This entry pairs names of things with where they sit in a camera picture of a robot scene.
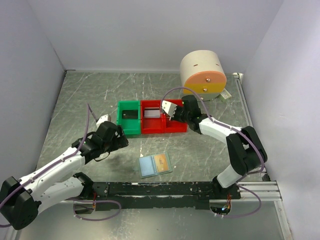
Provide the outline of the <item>mint green card holder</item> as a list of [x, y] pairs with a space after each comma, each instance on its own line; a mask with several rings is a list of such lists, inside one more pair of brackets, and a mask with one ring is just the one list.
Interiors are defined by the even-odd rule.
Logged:
[[168, 166], [169, 166], [169, 171], [157, 173], [155, 161], [154, 161], [154, 155], [158, 155], [158, 154], [143, 156], [143, 157], [140, 157], [138, 160], [139, 173], [143, 179], [158, 176], [158, 175], [168, 174], [173, 171], [169, 154], [167, 152], [163, 152], [163, 153], [159, 153], [159, 154], [166, 155], [166, 159], [167, 159]]

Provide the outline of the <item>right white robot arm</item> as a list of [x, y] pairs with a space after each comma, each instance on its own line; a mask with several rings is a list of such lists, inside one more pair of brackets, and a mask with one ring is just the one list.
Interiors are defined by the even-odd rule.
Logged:
[[226, 145], [230, 164], [212, 180], [212, 193], [216, 198], [223, 199], [229, 194], [230, 186], [253, 170], [264, 169], [268, 160], [267, 153], [252, 126], [235, 127], [202, 113], [194, 95], [184, 96], [182, 106], [174, 108], [171, 118], [187, 123], [192, 131]]

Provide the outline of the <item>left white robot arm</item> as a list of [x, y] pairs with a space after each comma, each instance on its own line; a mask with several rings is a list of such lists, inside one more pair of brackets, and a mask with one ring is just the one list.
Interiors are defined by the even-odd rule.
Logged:
[[96, 131], [77, 139], [61, 156], [40, 169], [20, 179], [7, 178], [0, 188], [0, 213], [9, 227], [21, 230], [61, 201], [89, 199], [94, 195], [94, 182], [78, 169], [128, 144], [121, 125], [108, 120], [99, 123]]

